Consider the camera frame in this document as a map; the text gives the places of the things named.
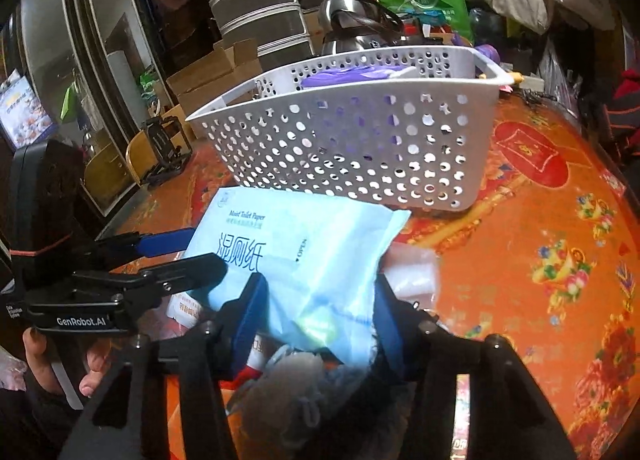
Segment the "black metal frame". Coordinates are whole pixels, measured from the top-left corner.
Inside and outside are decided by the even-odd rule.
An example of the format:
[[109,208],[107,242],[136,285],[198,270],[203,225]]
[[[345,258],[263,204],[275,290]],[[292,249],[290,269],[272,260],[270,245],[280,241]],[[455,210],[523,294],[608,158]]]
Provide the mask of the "black metal frame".
[[[76,7],[76,0],[63,0],[65,2],[66,10],[68,11],[67,19],[69,22],[69,30],[71,34],[71,43],[74,47],[75,56],[78,58],[78,65],[80,66],[80,72],[84,81],[86,82],[87,87],[89,88],[89,92],[92,98],[95,101],[96,106],[101,112],[110,112],[111,107],[109,101],[105,97],[102,89],[100,88],[100,83],[96,78],[96,74],[91,71],[87,72],[86,69],[92,68],[92,62],[88,51],[90,47],[88,44],[84,43],[84,39],[82,38],[82,27],[80,25],[81,19],[79,16],[83,13]],[[103,115],[103,121],[105,126],[107,127],[108,132],[111,135],[111,138],[120,151],[125,151],[127,147],[127,140],[120,129],[120,126],[116,122],[116,120],[108,115]]]
[[29,69],[24,60],[24,48],[22,46],[22,38],[20,36],[20,28],[18,22],[20,21],[20,4],[17,5],[15,11],[9,20],[4,24],[2,28],[2,46],[4,48],[4,68],[7,71],[6,75],[16,69],[20,72],[20,75],[27,76],[27,79],[31,81],[29,75]]
[[[159,34],[158,25],[156,24],[156,18],[153,14],[152,7],[149,3],[149,0],[133,0],[133,2],[140,15],[142,30],[148,42],[149,50],[151,51],[151,57],[156,63],[158,76],[162,79],[163,82],[166,82],[166,79],[169,76],[167,75],[165,69],[166,61],[161,56],[161,54],[165,52],[164,50],[162,50],[164,42]],[[178,99],[171,88],[167,86],[166,91],[172,102],[174,104],[178,104]]]
[[[415,382],[415,395],[398,460],[575,460],[558,417],[507,339],[450,334],[426,311],[396,299],[383,274],[375,293],[376,361],[296,460],[350,460],[361,453],[392,405],[392,390],[406,382]],[[470,383],[464,456],[453,452],[458,375],[468,375]]]
[[[128,142],[138,132],[138,127],[129,115],[127,105],[125,104],[124,99],[120,94],[120,90],[116,85],[116,81],[111,74],[107,58],[104,54],[100,33],[98,33],[95,22],[88,10],[88,3],[90,1],[73,0],[73,2],[78,14],[80,32],[82,33],[83,39],[86,39],[85,46],[87,48],[87,54],[89,61],[91,62],[92,69],[97,75],[99,82],[105,88],[105,97],[110,104],[110,110],[113,112],[120,130],[128,144]],[[124,156],[126,144],[124,145],[124,148],[119,146],[118,149]]]
[[[180,378],[187,458],[236,460],[218,381],[233,380],[246,364],[255,333],[265,323],[266,279],[254,272],[241,295],[210,319],[182,337],[151,343],[138,333],[140,316],[169,294],[219,285],[228,266],[215,254],[204,254],[137,274],[110,273],[143,256],[184,250],[194,229],[127,233],[78,245],[70,201],[81,174],[81,152],[59,141],[17,151],[8,224],[15,242],[15,284],[0,296],[10,313],[20,313],[50,337],[60,353],[49,356],[56,377],[69,403],[84,409],[60,459],[168,460],[163,376],[170,373]],[[86,375],[78,336],[132,336],[129,346],[114,352],[90,400],[78,392]]]
[[[140,177],[140,182],[148,183],[150,186],[160,185],[182,173],[191,158],[193,149],[178,117],[152,117],[144,123],[142,129],[151,149],[154,150],[158,164]],[[174,146],[171,137],[177,133],[182,135],[187,152],[180,146],[177,148]]]

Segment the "perforated basket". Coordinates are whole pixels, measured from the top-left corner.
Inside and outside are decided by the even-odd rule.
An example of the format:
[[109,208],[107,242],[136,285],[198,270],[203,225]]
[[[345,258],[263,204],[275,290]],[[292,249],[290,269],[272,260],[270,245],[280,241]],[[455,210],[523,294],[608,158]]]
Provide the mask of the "perforated basket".
[[[323,69],[391,64],[421,78],[301,90]],[[241,185],[463,210],[478,196],[498,88],[512,83],[471,48],[380,48],[265,72],[187,120]]]

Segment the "orange tablecloth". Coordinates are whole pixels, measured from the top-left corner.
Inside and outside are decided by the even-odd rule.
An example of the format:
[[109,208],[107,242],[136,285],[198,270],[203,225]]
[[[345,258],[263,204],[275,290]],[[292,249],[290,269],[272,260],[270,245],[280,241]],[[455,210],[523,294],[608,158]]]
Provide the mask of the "orange tablecloth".
[[[200,143],[185,173],[119,230],[196,226],[217,189],[232,183],[216,151]],[[503,99],[473,207],[414,210],[397,238],[436,249],[442,320],[470,338],[507,336],[585,459],[606,449],[640,395],[640,226],[618,185],[554,112]],[[173,413],[177,399],[169,400]],[[172,451],[183,458],[179,442]]]

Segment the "cardboard box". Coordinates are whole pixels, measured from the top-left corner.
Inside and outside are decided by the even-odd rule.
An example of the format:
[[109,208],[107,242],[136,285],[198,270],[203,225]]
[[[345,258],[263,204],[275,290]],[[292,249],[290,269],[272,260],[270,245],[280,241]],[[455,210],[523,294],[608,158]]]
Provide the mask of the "cardboard box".
[[318,11],[312,10],[303,14],[306,23],[306,29],[311,36],[311,45],[314,48],[314,53],[320,55],[322,52],[322,44],[324,43],[324,30],[320,27],[318,21]]
[[216,97],[261,73],[255,39],[239,41],[226,50],[219,41],[213,46],[213,52],[166,81],[188,117]]

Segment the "light blue wet wipe package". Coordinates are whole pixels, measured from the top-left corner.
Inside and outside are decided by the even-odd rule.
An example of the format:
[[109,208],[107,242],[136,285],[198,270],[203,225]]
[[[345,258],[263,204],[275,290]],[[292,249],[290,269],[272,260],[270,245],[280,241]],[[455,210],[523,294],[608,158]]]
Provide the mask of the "light blue wet wipe package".
[[367,366],[378,261],[409,216],[350,198],[221,189],[184,257],[215,252],[229,270],[219,286],[189,294],[218,310],[239,296],[252,272],[261,272],[270,291],[267,334],[301,350],[327,347],[345,364]]

